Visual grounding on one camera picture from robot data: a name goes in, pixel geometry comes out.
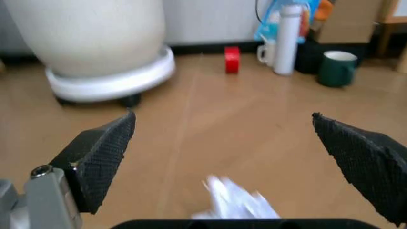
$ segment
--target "blue plastic bag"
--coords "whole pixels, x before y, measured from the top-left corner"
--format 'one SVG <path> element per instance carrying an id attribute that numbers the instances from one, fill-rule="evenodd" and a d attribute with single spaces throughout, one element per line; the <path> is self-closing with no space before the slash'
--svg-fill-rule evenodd
<path id="1" fill-rule="evenodd" d="M 274 0 L 267 8 L 266 14 L 262 19 L 263 23 L 258 27 L 254 39 L 256 41 L 262 41 L 263 36 L 266 40 L 276 40 L 282 6 L 288 4 L 300 4 L 303 6 L 303 12 L 301 15 L 301 28 L 298 43 L 304 43 L 319 2 L 320 0 Z"/>

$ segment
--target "mug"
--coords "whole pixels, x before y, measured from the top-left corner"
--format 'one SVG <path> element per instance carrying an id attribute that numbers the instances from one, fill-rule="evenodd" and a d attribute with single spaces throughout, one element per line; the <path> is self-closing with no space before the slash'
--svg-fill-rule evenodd
<path id="1" fill-rule="evenodd" d="M 265 41 L 264 45 L 257 48 L 257 58 L 261 63 L 273 67 L 275 56 L 275 41 Z"/>
<path id="2" fill-rule="evenodd" d="M 318 82 L 329 87 L 349 85 L 355 75 L 357 57 L 348 52 L 327 51 L 319 69 Z"/>

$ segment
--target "white thermos bottle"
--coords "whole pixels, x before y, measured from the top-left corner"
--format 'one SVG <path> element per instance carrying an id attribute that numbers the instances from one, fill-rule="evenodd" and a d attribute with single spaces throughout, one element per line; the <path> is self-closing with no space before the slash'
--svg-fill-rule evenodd
<path id="1" fill-rule="evenodd" d="M 277 74 L 293 73 L 301 13 L 302 6 L 298 4 L 285 5 L 280 11 L 274 62 L 274 72 Z"/>

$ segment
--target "black gripper pad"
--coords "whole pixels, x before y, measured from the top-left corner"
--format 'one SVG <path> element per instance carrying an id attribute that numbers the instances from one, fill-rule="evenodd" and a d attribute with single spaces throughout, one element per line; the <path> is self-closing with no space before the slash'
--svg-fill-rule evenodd
<path id="1" fill-rule="evenodd" d="M 313 114 L 315 131 L 345 178 L 388 221 L 407 222 L 407 148 L 385 134 Z"/>
<path id="2" fill-rule="evenodd" d="M 136 117 L 126 116 L 81 132 L 50 165 L 61 168 L 80 212 L 95 214 L 106 196 L 135 128 Z"/>

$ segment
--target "dark green mug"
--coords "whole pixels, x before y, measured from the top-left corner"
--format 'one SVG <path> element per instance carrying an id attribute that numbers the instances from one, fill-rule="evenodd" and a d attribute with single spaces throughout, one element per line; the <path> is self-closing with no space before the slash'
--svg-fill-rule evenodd
<path id="1" fill-rule="evenodd" d="M 327 51 L 319 69 L 318 82 L 329 87 L 351 84 L 355 75 L 357 57 L 348 52 Z"/>

